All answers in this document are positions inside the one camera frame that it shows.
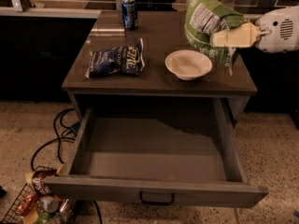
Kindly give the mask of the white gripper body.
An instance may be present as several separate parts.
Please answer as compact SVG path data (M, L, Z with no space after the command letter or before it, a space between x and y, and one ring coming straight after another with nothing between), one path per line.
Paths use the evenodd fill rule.
M277 53L299 50L299 6L265 13L255 22L262 32L255 47Z

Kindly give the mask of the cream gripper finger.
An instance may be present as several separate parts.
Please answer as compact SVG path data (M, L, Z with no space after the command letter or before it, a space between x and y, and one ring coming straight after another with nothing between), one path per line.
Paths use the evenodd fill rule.
M251 22L241 26L222 30L210 36L210 45L219 48L249 48L259 41L263 35L269 35L270 31L262 31L259 26Z

